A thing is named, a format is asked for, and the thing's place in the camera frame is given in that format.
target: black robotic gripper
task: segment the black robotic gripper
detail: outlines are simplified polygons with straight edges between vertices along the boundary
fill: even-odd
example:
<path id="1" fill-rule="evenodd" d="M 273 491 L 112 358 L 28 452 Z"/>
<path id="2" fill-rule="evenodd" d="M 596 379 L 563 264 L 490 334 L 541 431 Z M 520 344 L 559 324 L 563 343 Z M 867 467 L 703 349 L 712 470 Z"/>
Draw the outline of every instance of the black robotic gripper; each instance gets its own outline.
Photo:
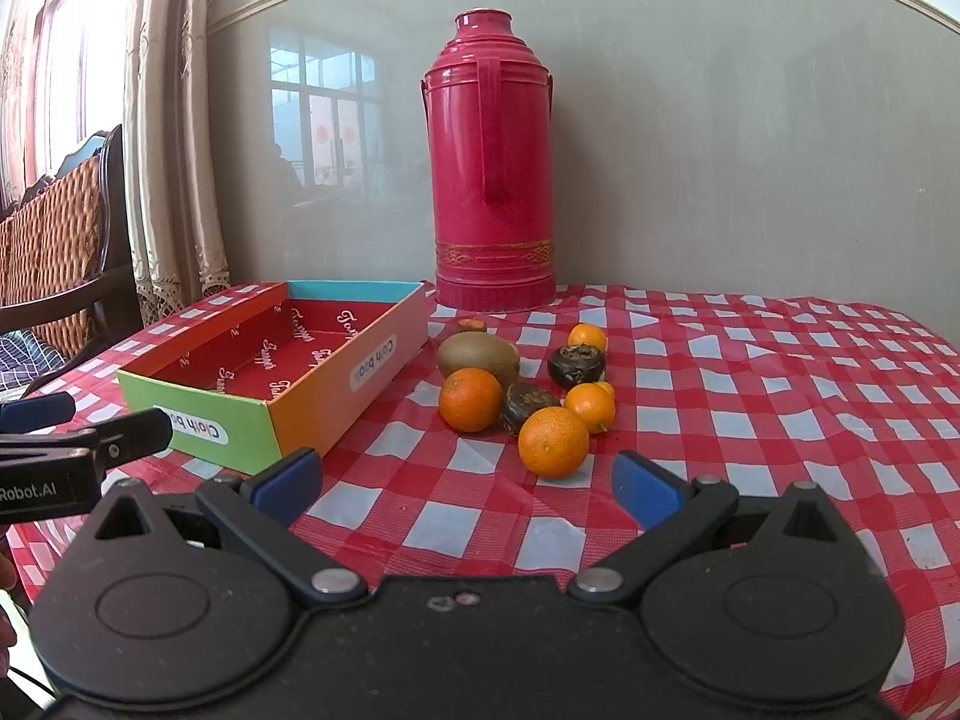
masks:
<path id="1" fill-rule="evenodd" d="M 877 691 L 901 610 L 812 483 L 746 497 L 623 453 L 613 493 L 646 533 L 566 592 L 387 576 L 371 593 L 287 530 L 319 492 L 318 473 L 286 485 L 282 511 L 306 467 L 301 450 L 189 495 L 114 485 L 31 614 L 62 692 L 43 717 L 896 718 Z"/>

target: thermos handle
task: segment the thermos handle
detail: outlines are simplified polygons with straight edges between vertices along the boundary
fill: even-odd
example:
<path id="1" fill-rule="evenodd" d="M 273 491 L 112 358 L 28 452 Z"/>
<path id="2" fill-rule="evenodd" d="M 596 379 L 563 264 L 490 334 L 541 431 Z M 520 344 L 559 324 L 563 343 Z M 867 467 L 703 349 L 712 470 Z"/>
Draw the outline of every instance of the thermos handle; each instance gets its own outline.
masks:
<path id="1" fill-rule="evenodd" d="M 503 201 L 503 112 L 500 109 L 500 60 L 477 59 L 477 87 L 480 103 L 480 170 L 483 201 Z"/>

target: blue gripper pad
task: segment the blue gripper pad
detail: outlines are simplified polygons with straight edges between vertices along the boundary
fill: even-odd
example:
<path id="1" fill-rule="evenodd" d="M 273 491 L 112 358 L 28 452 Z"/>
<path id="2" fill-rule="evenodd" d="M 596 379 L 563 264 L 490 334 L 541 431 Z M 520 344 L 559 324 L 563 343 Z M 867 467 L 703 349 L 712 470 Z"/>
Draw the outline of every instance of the blue gripper pad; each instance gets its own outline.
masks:
<path id="1" fill-rule="evenodd" d="M 610 484 L 613 499 L 644 531 L 678 512 L 693 493 L 679 476 L 629 450 L 613 458 Z"/>
<path id="2" fill-rule="evenodd" d="M 289 528 L 320 497 L 323 469 L 313 449 L 298 449 L 240 485 L 240 494 Z"/>
<path id="3" fill-rule="evenodd" d="M 0 433 L 30 433 L 69 422 L 77 404 L 69 392 L 0 403 Z"/>

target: plaid cushion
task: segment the plaid cushion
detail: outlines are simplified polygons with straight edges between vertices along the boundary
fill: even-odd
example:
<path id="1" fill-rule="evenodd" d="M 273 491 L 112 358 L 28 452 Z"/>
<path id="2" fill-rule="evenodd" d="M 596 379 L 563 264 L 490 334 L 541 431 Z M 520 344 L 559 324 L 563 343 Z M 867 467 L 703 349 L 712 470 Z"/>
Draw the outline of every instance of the plaid cushion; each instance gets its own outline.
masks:
<path id="1" fill-rule="evenodd" d="M 28 330 L 0 336 L 0 392 L 30 384 L 63 365 L 66 358 Z"/>

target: thermos base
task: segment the thermos base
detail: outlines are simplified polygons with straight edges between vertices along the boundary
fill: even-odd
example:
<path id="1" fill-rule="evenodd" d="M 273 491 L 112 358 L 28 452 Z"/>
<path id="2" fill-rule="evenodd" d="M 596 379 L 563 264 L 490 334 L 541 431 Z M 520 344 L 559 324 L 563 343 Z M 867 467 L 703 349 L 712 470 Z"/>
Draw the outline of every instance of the thermos base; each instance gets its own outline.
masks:
<path id="1" fill-rule="evenodd" d="M 437 275 L 437 302 L 461 311 L 482 314 L 507 314 L 541 308 L 557 291 L 553 271 L 546 276 L 515 284 L 470 284 L 448 281 Z"/>

